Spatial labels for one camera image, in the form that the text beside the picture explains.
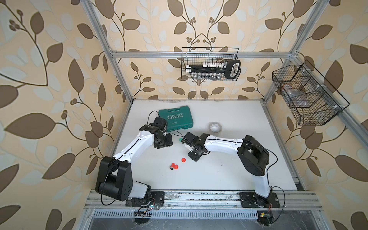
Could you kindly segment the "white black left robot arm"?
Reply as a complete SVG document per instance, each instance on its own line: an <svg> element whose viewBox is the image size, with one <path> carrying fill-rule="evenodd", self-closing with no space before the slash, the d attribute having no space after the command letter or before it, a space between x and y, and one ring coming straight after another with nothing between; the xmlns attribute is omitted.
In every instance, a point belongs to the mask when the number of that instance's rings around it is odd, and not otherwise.
<svg viewBox="0 0 368 230"><path fill-rule="evenodd" d="M121 152L101 160L95 191L100 198L107 196L115 201L137 202L138 206L153 205L151 186L133 181L133 163L153 146L156 149L173 146L172 135L166 133L167 121L157 116L154 122L145 124L138 135Z"/></svg>

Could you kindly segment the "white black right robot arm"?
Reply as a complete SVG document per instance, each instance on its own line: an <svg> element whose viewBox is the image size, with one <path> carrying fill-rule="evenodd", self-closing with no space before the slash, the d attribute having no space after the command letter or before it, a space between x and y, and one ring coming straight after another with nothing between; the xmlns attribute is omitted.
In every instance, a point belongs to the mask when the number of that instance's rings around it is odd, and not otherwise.
<svg viewBox="0 0 368 230"><path fill-rule="evenodd" d="M245 170L253 177L255 190L253 192L240 192L241 206L243 208L281 208L277 195L269 183L268 169L272 151L264 148L254 137L247 135L243 139L225 139L203 133L196 136L190 132L182 135L172 131L175 136L181 137L181 143L189 149L188 156L197 162L202 156L211 152L236 155Z"/></svg>

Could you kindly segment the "green plastic tool case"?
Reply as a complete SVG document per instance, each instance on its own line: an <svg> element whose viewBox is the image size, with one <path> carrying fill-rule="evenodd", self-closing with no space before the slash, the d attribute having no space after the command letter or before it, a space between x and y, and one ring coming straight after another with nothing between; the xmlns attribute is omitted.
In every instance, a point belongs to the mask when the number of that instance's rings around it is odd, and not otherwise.
<svg viewBox="0 0 368 230"><path fill-rule="evenodd" d="M189 106L159 110L159 116L167 121L166 132L189 129L194 126Z"/></svg>

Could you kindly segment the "clear packing tape roll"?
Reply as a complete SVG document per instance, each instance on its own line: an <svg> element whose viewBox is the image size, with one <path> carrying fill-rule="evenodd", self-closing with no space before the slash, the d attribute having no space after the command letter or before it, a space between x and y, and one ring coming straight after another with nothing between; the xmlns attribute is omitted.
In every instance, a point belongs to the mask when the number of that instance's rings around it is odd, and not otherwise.
<svg viewBox="0 0 368 230"><path fill-rule="evenodd" d="M209 129L213 133L219 133L222 131L222 126L219 123L213 122L209 125Z"/></svg>

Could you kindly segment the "black white tool in basket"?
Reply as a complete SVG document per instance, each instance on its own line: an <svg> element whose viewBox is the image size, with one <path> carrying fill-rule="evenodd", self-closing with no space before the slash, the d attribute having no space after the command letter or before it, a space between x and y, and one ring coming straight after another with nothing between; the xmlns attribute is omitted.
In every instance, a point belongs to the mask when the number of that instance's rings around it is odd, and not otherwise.
<svg viewBox="0 0 368 230"><path fill-rule="evenodd" d="M202 65L186 65L184 73L196 80L236 81L241 73L239 60L204 62Z"/></svg>

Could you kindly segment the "plastic bag in basket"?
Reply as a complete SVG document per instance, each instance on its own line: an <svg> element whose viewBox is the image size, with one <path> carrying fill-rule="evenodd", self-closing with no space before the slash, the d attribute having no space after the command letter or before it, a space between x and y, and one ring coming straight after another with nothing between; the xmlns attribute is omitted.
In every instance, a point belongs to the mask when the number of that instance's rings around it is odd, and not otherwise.
<svg viewBox="0 0 368 230"><path fill-rule="evenodd" d="M301 90L293 88L289 84L283 85L283 96L289 107L307 108L310 106L307 94Z"/></svg>

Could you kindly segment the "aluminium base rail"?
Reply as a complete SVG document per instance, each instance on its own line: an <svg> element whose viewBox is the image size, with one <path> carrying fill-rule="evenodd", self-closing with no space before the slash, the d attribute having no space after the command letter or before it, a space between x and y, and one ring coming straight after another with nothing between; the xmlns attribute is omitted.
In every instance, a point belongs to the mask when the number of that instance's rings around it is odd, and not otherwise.
<svg viewBox="0 0 368 230"><path fill-rule="evenodd" d="M276 205L261 208L250 201L249 191L231 190L154 190L147 205L133 206L133 200L114 201L92 191L85 203L81 221L93 218L131 219L256 219L261 213L296 211L311 213L321 221L323 209L317 195L310 191L275 191Z"/></svg>

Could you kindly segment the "aluminium cage frame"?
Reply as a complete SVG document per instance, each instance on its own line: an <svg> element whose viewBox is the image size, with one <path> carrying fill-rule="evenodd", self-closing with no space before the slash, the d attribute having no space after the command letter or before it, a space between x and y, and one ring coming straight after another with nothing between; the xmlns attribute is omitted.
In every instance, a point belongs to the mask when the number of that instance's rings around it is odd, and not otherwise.
<svg viewBox="0 0 368 230"><path fill-rule="evenodd" d="M326 7L329 5L329 1L318 1L316 6L314 7L310 17L308 18L305 26L302 28L299 37L297 38L295 44L293 45L291 51L289 52L212 52L203 51L203 52L169 52L169 51L139 51L139 52L118 52L112 50L109 42L107 40L107 36L104 33L103 27L100 24L100 21L97 17L96 12L94 11L94 6L91 1L80 1L83 6L84 11L86 12L90 22L92 23L93 29L97 34L97 38L100 40L100 44L102 45L103 50L107 54L107 59L110 61L113 73L116 74L118 83L121 85L123 91L127 91L127 100L129 106L131 107L134 99L131 95L128 84L126 83L123 73L120 69L118 61L116 58L181 58L181 62L187 60L187 58L196 58L195 60L199 60L200 57L204 55L205 59L207 58L215 58L219 55L225 56L230 55L232 58L236 59L245 59L245 58L254 58L254 59L285 59L283 61L282 67L288 65L288 63L293 62L298 65L304 65L306 61L302 61L300 57L297 55L297 51L302 48L304 41L306 39L307 34L311 31L312 26L315 26L319 18L322 16ZM357 138L357 140L368 149L368 131L363 127L361 123L351 115L346 109L342 110L339 114L336 114L339 119L345 124L345 126L350 130L350 132Z"/></svg>

